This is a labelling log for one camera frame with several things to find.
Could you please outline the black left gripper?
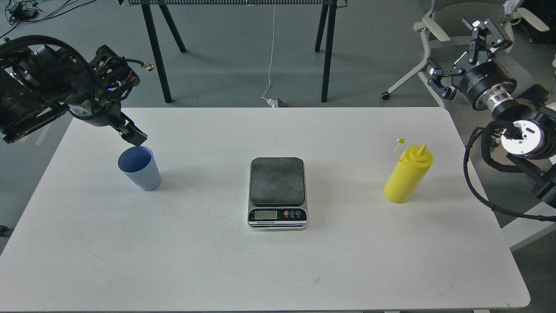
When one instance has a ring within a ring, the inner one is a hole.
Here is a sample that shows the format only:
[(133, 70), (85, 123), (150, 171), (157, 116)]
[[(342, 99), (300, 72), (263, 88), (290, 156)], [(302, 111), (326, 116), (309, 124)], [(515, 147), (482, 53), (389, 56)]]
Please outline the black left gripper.
[(130, 67), (135, 63), (153, 71), (155, 65), (137, 59), (118, 56), (107, 45), (99, 47), (95, 58), (89, 63), (96, 79), (96, 89), (90, 98), (86, 95), (69, 107), (70, 114), (93, 126), (111, 126), (120, 137), (133, 146), (141, 146), (148, 135), (121, 111), (121, 102), (129, 96), (133, 87), (140, 83), (139, 76)]

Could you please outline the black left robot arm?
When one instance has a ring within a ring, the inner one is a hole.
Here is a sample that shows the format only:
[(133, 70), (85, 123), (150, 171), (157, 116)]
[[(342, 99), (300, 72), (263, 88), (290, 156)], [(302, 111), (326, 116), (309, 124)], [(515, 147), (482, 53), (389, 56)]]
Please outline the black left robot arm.
[(124, 141), (139, 146), (147, 135), (122, 112), (140, 79), (130, 67), (154, 65), (118, 56), (106, 45), (92, 61), (69, 44), (48, 36), (6, 39), (1, 45), (3, 140), (14, 143), (66, 113), (96, 127), (110, 126)]

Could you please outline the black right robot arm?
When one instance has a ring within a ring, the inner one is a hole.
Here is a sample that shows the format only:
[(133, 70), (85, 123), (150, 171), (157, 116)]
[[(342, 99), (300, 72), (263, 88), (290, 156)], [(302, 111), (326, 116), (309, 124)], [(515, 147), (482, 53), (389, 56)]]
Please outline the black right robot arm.
[(481, 156), (499, 172), (526, 173), (534, 180), (533, 194), (549, 206), (555, 206), (555, 167), (542, 170), (533, 159), (555, 155), (555, 111), (545, 106), (532, 109), (512, 97), (516, 80), (495, 59), (495, 52), (512, 45), (492, 20), (462, 22), (471, 30), (470, 45), (451, 69), (442, 69), (427, 58), (427, 85), (441, 100), (452, 100), (461, 92), (477, 111), (489, 110), (493, 121), (477, 127), (464, 153), (464, 176), (470, 191), (492, 211), (508, 216), (554, 222), (554, 216), (516, 213), (483, 198), (471, 184), (467, 163), (472, 146), (481, 139)]

